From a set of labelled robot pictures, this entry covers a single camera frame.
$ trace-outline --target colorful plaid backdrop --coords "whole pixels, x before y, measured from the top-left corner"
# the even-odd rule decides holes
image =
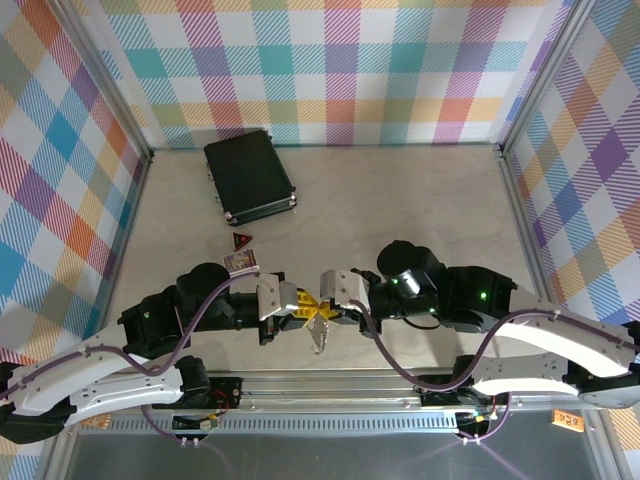
[[[45,0],[0,2],[0,361],[95,327],[138,157]],[[0,438],[0,479],[30,479],[40,449]]]
[[[514,158],[558,299],[615,324],[640,321],[639,25],[599,1]],[[637,474],[640,406],[612,416]]]
[[[533,85],[540,68],[544,64],[549,52],[551,51],[551,47],[553,45],[553,41],[556,39],[558,32],[562,28],[565,20],[567,19],[567,15],[571,11],[571,7],[576,2],[576,0],[563,0],[562,5],[557,9],[557,13],[555,18],[553,19],[553,23],[551,27],[547,30],[547,33],[544,37],[544,41],[540,46],[540,50],[538,51],[535,60],[531,64],[529,71],[527,72],[524,81],[520,84],[520,89],[518,90],[518,95],[516,96],[511,108],[509,109],[509,113],[507,114],[507,118],[500,129],[500,134],[497,137],[498,143],[503,143],[507,134],[509,133],[509,129],[513,125],[516,117],[520,113],[522,109],[522,104],[524,100],[527,98],[529,94],[529,90]]]
[[[280,145],[487,141],[562,3],[75,2],[149,142],[172,148],[251,127]]]

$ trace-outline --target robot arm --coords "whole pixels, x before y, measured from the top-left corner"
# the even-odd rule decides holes
[[[378,257],[378,270],[384,281],[373,272],[356,269],[331,270],[321,277],[322,300],[343,315],[335,321],[357,324],[368,337],[381,333],[383,321],[416,315],[432,315],[440,325],[459,332],[485,333],[510,313],[527,312],[502,325],[496,334],[549,353],[482,357],[462,388],[485,396],[557,391],[610,408],[640,400],[640,369],[632,363],[640,344],[636,323],[603,325],[571,314],[496,272],[447,268],[430,250],[408,242],[386,247]],[[0,393],[14,389],[0,406],[0,435],[30,443],[99,413],[151,403],[211,408],[211,379],[199,359],[183,357],[159,377],[122,375],[117,372],[128,362],[112,353],[88,354],[87,349],[121,349],[140,364],[173,352],[210,292],[228,279],[222,266],[201,264],[179,277],[176,285],[144,298],[123,312],[116,324],[67,352],[36,365],[0,364]],[[295,285],[286,282],[283,274],[261,273],[255,293],[223,290],[198,320],[195,332],[255,328],[259,344],[266,345],[279,332],[307,323],[292,314],[298,308],[297,297]],[[75,357],[60,363],[70,353]],[[469,356],[459,357],[454,377],[460,365],[470,361]],[[45,365],[51,368],[25,383],[25,377]]]

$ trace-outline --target black bracket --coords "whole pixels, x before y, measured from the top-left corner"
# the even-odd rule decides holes
[[[152,405],[154,410],[234,410],[242,399],[242,378],[209,377],[206,394],[185,395],[176,403]]]
[[[456,358],[451,374],[446,375],[422,375],[418,379],[426,383],[444,385],[454,378],[458,378],[473,360],[473,355],[460,355]],[[488,412],[493,407],[493,397],[483,395],[473,388],[473,379],[469,379],[458,388],[448,392],[424,391],[420,387],[414,387],[420,395],[420,404],[423,407],[433,407],[442,405],[465,405],[475,407],[479,413]],[[505,405],[508,399],[507,393],[496,396],[496,405]]]
[[[182,337],[184,326],[176,317],[173,297],[176,287],[149,295],[135,307],[122,312],[118,320],[127,335],[126,353],[149,360],[172,352]]]
[[[273,342],[280,331],[279,317],[270,316],[258,324],[258,342],[261,347]]]
[[[0,391],[8,387],[12,371],[22,365],[10,362],[0,363]],[[37,417],[27,417],[13,413],[15,407],[12,404],[0,407],[0,436],[7,440],[24,445],[39,442],[59,434],[69,416],[77,411],[76,407],[69,403],[69,398],[61,400],[47,413]]]

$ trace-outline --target triangular object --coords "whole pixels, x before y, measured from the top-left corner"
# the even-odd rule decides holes
[[[233,247],[235,248],[236,252],[251,240],[253,240],[253,237],[251,235],[243,235],[242,233],[233,232]]]

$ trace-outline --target purple cable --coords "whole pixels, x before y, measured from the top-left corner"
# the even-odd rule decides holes
[[[255,272],[243,273],[233,278],[229,278],[228,280],[225,280],[220,285],[218,285],[213,290],[213,292],[209,294],[209,296],[205,299],[205,301],[202,302],[202,305],[200,305],[200,308],[198,309],[196,314],[193,316],[193,319],[191,320],[189,327],[185,331],[184,335],[180,338],[178,345],[176,345],[176,348],[173,350],[173,352],[171,352],[171,355],[169,356],[166,363],[162,367],[155,366],[155,367],[151,367],[150,369],[145,368],[142,365],[140,365],[138,362],[136,362],[133,358],[131,358],[129,355],[127,355],[124,351],[122,351],[121,348],[112,347],[108,345],[103,345],[99,347],[89,347],[86,349],[86,352],[89,354],[99,353],[99,352],[113,353],[119,356],[120,358],[122,358],[123,360],[125,360],[129,365],[131,365],[134,369],[136,369],[138,372],[142,373],[143,375],[146,375],[147,377],[159,377],[160,375],[163,375],[167,370],[169,370],[173,366],[173,364],[176,362],[178,356],[184,349],[184,346],[189,341],[189,338],[191,338],[191,335],[195,331],[196,327],[200,323],[200,320],[202,320],[202,317],[204,316],[209,306],[213,303],[213,301],[232,283],[235,283],[236,281],[241,280],[243,278],[256,277],[258,275],[259,274]],[[21,382],[15,383],[11,387],[9,387],[7,390],[0,393],[0,400],[8,398],[9,395],[12,395],[13,393],[15,393],[20,388],[20,384],[25,385],[28,382],[33,381],[36,377],[51,370],[52,368],[55,368],[58,365],[61,365],[65,362],[68,362],[69,360],[73,360],[74,358],[78,358],[83,355],[84,354],[82,352],[73,352],[73,353],[69,353],[68,355],[64,355],[60,358],[57,358],[56,360],[53,360],[52,362],[46,365],[43,365],[42,367],[31,372],[29,375],[25,376]]]
[[[149,413],[149,405],[141,406],[140,410],[142,410],[142,416],[147,421],[149,426],[153,430],[155,430],[155,432],[158,435],[160,435],[160,436],[162,436],[162,437],[164,437],[164,438],[166,438],[168,440],[171,440],[173,442],[178,442],[180,445],[182,445],[182,440],[180,440],[178,437],[176,437],[175,435],[172,435],[169,432],[165,432],[160,427],[158,427],[158,425],[153,421],[153,419],[151,418],[151,415]],[[195,444],[195,442],[193,440],[189,440],[188,442],[190,442],[195,447],[196,444]],[[224,454],[224,452],[222,450],[217,448],[215,445],[211,445],[210,443],[205,443],[204,441],[198,442],[198,446],[204,446],[204,447],[208,448],[209,450],[211,450],[212,452],[214,452],[216,455],[218,455],[220,457],[220,460],[222,460],[222,463],[224,464],[225,470],[229,474],[229,478],[234,478],[235,475],[233,473],[233,467],[231,466],[231,463],[229,463],[229,459],[227,458],[227,456]]]
[[[365,307],[358,300],[350,300],[350,303],[355,305],[356,307],[358,307],[358,309],[362,312],[362,315],[364,316],[364,320],[367,323],[367,327],[369,328],[369,332],[371,332],[371,336],[373,337],[373,341],[376,343],[376,346],[378,347],[378,350],[380,350],[380,353],[382,354],[384,359],[387,361],[387,363],[389,365],[391,365],[391,367],[402,378],[404,378],[405,380],[411,382],[412,384],[414,384],[414,385],[416,385],[416,386],[418,386],[420,388],[424,388],[425,390],[429,390],[429,391],[432,391],[432,392],[448,392],[449,390],[453,390],[455,388],[458,388],[464,382],[466,382],[467,379],[469,377],[471,377],[471,374],[473,373],[473,370],[478,366],[478,363],[480,362],[480,359],[482,358],[482,355],[484,354],[485,350],[489,346],[489,342],[491,342],[491,339],[493,337],[495,337],[495,335],[496,335],[496,333],[498,333],[498,330],[500,329],[500,327],[502,327],[505,323],[512,322],[513,320],[516,320],[516,319],[518,319],[520,317],[524,317],[524,316],[544,317],[544,318],[556,317],[556,313],[555,312],[544,311],[544,310],[536,310],[536,309],[519,310],[517,312],[509,313],[508,315],[505,315],[503,318],[498,320],[495,323],[495,325],[493,327],[491,327],[491,329],[487,332],[487,334],[485,335],[484,339],[482,340],[482,343],[480,344],[480,348],[478,348],[478,351],[473,356],[473,359],[471,360],[471,363],[469,363],[469,366],[464,370],[464,372],[462,372],[462,374],[458,378],[456,378],[455,380],[451,380],[448,383],[444,383],[444,384],[439,384],[438,385],[438,384],[434,384],[434,383],[423,382],[422,380],[418,379],[417,377],[414,377],[409,372],[407,372],[404,368],[402,368],[400,366],[400,364],[396,361],[396,359],[393,358],[391,353],[389,353],[389,350],[387,350],[387,348],[382,343],[382,340],[380,339],[380,335],[378,334],[378,332],[376,330],[373,318],[371,317],[371,314],[367,310],[367,307]],[[634,345],[632,343],[620,340],[615,335],[611,335],[610,333],[603,332],[603,331],[598,330],[597,328],[592,327],[590,325],[585,325],[582,322],[579,322],[579,321],[574,320],[572,318],[565,317],[564,315],[558,315],[557,316],[557,320],[565,322],[565,323],[569,323],[570,325],[574,325],[574,326],[576,326],[578,328],[582,328],[583,330],[591,332],[591,333],[593,333],[595,335],[598,335],[600,337],[604,337],[607,340],[611,340],[611,341],[615,342],[616,344],[624,346],[626,348],[630,348],[630,349],[633,349],[635,351],[640,351],[640,346],[636,346],[636,345]]]

